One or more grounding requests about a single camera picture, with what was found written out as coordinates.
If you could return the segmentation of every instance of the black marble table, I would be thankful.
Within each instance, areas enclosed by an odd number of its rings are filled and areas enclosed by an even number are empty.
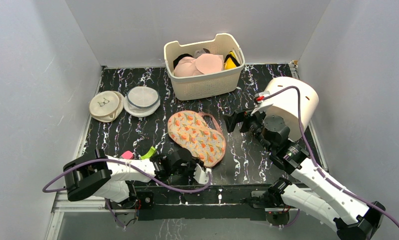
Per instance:
[[[180,147],[168,136],[169,117],[183,110],[205,112],[212,114],[220,123],[227,142],[223,160],[212,169],[212,184],[239,188],[248,185],[266,187],[279,177],[289,176],[268,160],[269,152],[250,133],[239,133],[239,128],[228,133],[223,115],[240,108],[253,107],[254,95],[264,90],[270,80],[282,76],[292,76],[288,64],[246,65],[235,91],[204,99],[180,101],[173,93],[171,80],[164,67],[104,69],[99,92],[118,91],[126,95],[133,87],[147,86],[158,91],[161,106],[154,114],[143,118],[131,116],[123,110],[111,123],[92,119],[83,151],[100,148],[107,155],[119,157],[129,150],[134,152],[135,158],[139,158],[154,146],[159,153],[171,153]],[[213,126],[208,117],[205,120],[209,126]],[[316,145],[308,128],[306,136],[316,152]],[[166,183],[176,186],[196,184],[194,180],[181,176],[170,177]],[[154,183],[148,183],[147,186],[156,187]]]

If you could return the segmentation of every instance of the green object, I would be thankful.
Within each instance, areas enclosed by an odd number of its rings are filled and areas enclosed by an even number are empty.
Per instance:
[[[140,159],[150,159],[156,152],[157,149],[152,146],[145,155],[140,157]]]

